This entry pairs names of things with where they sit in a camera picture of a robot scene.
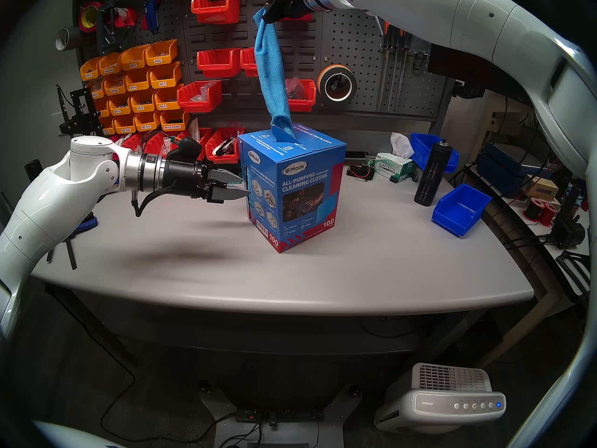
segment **blue microfiber cloth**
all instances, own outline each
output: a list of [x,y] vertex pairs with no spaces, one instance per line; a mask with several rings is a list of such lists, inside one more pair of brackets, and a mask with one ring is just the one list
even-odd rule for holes
[[255,62],[261,92],[272,116],[271,125],[281,128],[294,138],[278,35],[274,24],[266,24],[261,19],[264,13],[265,8],[261,8],[253,16],[253,21],[258,27],[255,39]]

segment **wall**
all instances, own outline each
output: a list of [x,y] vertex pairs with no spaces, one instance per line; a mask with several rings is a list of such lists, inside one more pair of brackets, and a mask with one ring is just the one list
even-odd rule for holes
[[81,79],[76,54],[57,51],[54,40],[58,30],[72,25],[71,3],[39,0],[0,48],[0,189],[13,207],[29,184],[23,166],[33,159],[53,165],[69,149],[70,138],[60,135],[63,118],[55,85],[68,93],[81,88]]

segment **cardboard box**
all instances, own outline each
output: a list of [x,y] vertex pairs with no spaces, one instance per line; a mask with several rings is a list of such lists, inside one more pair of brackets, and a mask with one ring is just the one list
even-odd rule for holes
[[375,172],[386,178],[393,176],[399,182],[414,172],[415,167],[413,159],[403,159],[390,152],[380,152],[375,157]]
[[298,124],[295,139],[273,128],[238,138],[249,220],[282,253],[334,227],[346,144]]
[[545,201],[550,201],[558,193],[558,187],[551,180],[547,180],[545,178],[537,180],[535,178],[529,182],[529,186],[527,187],[525,193],[529,198],[537,197]]

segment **white tissue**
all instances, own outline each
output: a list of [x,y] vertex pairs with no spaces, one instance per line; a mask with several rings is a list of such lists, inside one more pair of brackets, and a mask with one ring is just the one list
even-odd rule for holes
[[392,143],[393,154],[403,159],[408,159],[414,154],[413,147],[406,136],[400,133],[392,133],[390,136],[390,143]]

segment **unimade logo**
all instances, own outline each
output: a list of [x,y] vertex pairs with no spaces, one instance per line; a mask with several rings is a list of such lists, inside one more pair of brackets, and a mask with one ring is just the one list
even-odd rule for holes
[[284,175],[296,175],[307,168],[307,162],[295,162],[284,168]]
[[379,168],[383,168],[384,170],[389,171],[390,173],[396,173],[396,170],[394,170],[392,167],[386,165],[383,162],[379,162]]
[[249,159],[251,159],[253,162],[255,162],[257,165],[259,165],[261,163],[261,157],[259,157],[257,155],[257,152],[250,150],[249,151]]

